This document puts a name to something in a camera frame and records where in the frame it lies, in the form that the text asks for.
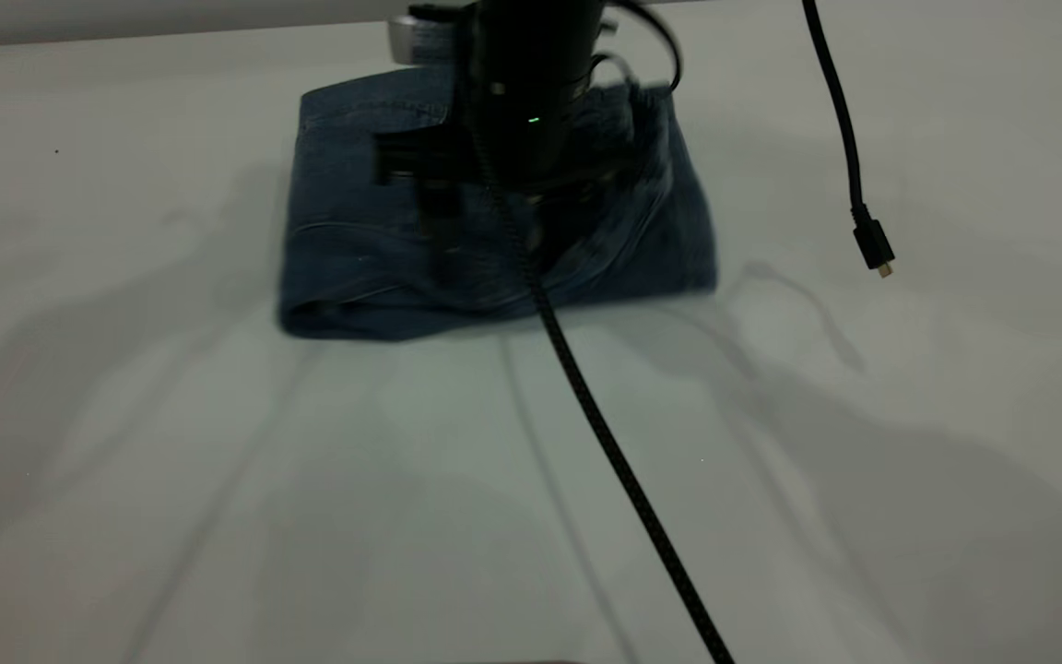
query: denim fabric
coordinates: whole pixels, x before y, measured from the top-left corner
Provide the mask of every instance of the denim fabric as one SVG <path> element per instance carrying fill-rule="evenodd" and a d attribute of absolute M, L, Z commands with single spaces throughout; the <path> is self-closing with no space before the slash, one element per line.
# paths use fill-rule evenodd
<path fill-rule="evenodd" d="M 405 340 L 534 314 L 480 186 L 464 186 L 460 250 L 433 278 L 412 182 L 373 185 L 376 132 L 439 124 L 450 109 L 450 70 L 410 68 L 313 89 L 301 101 L 290 188 L 279 319 L 287 333 Z M 592 89 L 564 159 L 632 146 L 636 172 L 586 203 L 539 205 L 541 219 L 593 233 L 543 276 L 552 304 L 653 297 L 716 288 L 707 202 L 665 88 Z M 526 198 L 509 197 L 528 235 Z"/>

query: black cable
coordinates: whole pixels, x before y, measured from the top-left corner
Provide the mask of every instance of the black cable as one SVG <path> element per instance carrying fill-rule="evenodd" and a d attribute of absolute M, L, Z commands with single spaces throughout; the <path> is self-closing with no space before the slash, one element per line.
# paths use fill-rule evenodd
<path fill-rule="evenodd" d="M 842 131 L 842 148 L 846 151 L 846 177 L 851 186 L 851 216 L 855 219 L 855 240 L 859 243 L 859 251 L 862 252 L 863 260 L 868 262 L 868 269 L 877 269 L 880 276 L 889 276 L 896 254 L 892 252 L 888 235 L 884 234 L 883 224 L 879 220 L 872 219 L 867 203 L 863 203 L 863 178 L 859 173 L 859 148 L 856 146 L 855 126 L 851 125 L 851 110 L 846 108 L 846 97 L 842 96 L 842 82 L 838 80 L 835 59 L 830 58 L 826 34 L 822 32 L 818 3 L 815 0 L 801 0 L 801 7 L 806 12 L 809 38 L 813 39 L 813 50 L 818 53 L 822 74 L 826 76 L 829 98 L 835 103 L 835 116 L 838 116 L 838 127 Z"/>
<path fill-rule="evenodd" d="M 555 318 L 555 310 L 551 306 L 551 300 L 548 299 L 548 292 L 544 289 L 543 283 L 539 282 L 538 274 L 535 273 L 531 257 L 528 256 L 527 243 L 524 241 L 521 233 L 519 233 L 518 223 L 514 219 L 514 211 L 511 211 L 510 205 L 507 204 L 507 199 L 502 197 L 498 172 L 494 170 L 490 151 L 485 148 L 484 139 L 478 130 L 476 118 L 473 118 L 472 109 L 466 110 L 466 126 L 469 130 L 469 137 L 473 140 L 473 149 L 475 149 L 485 191 L 490 193 L 494 210 L 502 219 L 502 229 L 507 233 L 507 242 L 509 242 L 511 252 L 514 252 L 515 260 L 518 262 L 523 282 L 526 283 L 528 290 L 530 290 L 535 310 L 538 311 L 539 320 L 543 321 L 543 326 L 548 331 L 548 339 L 551 339 L 552 348 L 555 350 L 555 357 L 560 358 L 564 375 L 568 377 L 568 384 L 572 387 L 572 392 L 577 395 L 579 404 L 581 404 L 581 410 L 584 411 L 584 416 L 589 421 L 589 426 L 593 426 L 593 432 L 596 433 L 598 442 L 601 443 L 601 449 L 604 450 L 605 457 L 609 459 L 609 464 L 612 465 L 617 479 L 620 480 L 620 486 L 624 488 L 626 495 L 629 496 L 629 501 L 633 505 L 633 509 L 636 510 L 637 516 L 641 521 L 641 526 L 645 527 L 646 533 L 650 537 L 650 542 L 653 543 L 653 549 L 657 551 L 663 567 L 666 567 L 667 574 L 670 576 L 670 581 L 674 584 L 675 591 L 679 592 L 679 597 L 682 599 L 683 605 L 686 606 L 687 614 L 690 614 L 691 622 L 696 624 L 696 630 L 699 631 L 700 637 L 703 639 L 703 644 L 707 647 L 712 660 L 716 664 L 734 664 L 735 661 L 732 659 L 732 653 L 729 652 L 729 647 L 724 645 L 723 640 L 720 637 L 720 632 L 716 629 L 716 623 L 712 622 L 712 615 L 707 613 L 707 608 L 703 606 L 702 597 L 699 597 L 699 591 L 691 583 L 690 576 L 687 575 L 687 568 L 683 566 L 682 559 L 679 558 L 679 551 L 675 551 L 674 545 L 670 543 L 670 538 L 667 537 L 666 529 L 662 526 L 662 521 L 658 521 L 658 515 L 653 511 L 650 499 L 646 496 L 646 492 L 641 489 L 641 484 L 638 483 L 636 476 L 633 475 L 633 469 L 629 465 L 624 453 L 620 450 L 620 445 L 617 444 L 612 430 L 609 429 L 609 424 L 604 420 L 604 415 L 602 415 L 601 409 L 593 396 L 593 392 L 589 391 L 589 386 L 584 380 L 584 374 L 581 374 L 581 369 L 577 364 L 577 357 L 572 356 L 572 350 L 568 345 L 568 340 L 564 337 L 564 330 L 560 327 L 560 320 Z"/>
<path fill-rule="evenodd" d="M 658 33 L 658 37 L 662 37 L 663 41 L 667 42 L 670 55 L 674 58 L 674 78 L 670 81 L 670 89 L 673 92 L 679 87 L 679 81 L 682 81 L 682 49 L 679 47 L 678 38 L 674 38 L 674 34 L 670 32 L 669 27 L 667 27 L 666 22 L 662 21 L 662 18 L 657 14 L 647 10 L 645 5 L 637 3 L 637 0 L 612 0 L 612 2 L 635 17 L 641 18 L 641 20 L 646 21 L 646 24 L 652 27 L 653 32 Z"/>

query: white table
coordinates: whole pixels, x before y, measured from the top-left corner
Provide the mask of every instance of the white table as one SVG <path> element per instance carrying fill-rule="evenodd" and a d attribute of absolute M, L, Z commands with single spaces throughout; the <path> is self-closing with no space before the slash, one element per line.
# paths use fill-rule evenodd
<path fill-rule="evenodd" d="M 1062 661 L 1062 3 L 667 5 L 715 297 L 564 316 L 744 663 Z M 644 79 L 669 63 L 623 21 Z M 379 24 L 0 47 L 0 664 L 707 661 L 534 321 L 273 323 Z"/>

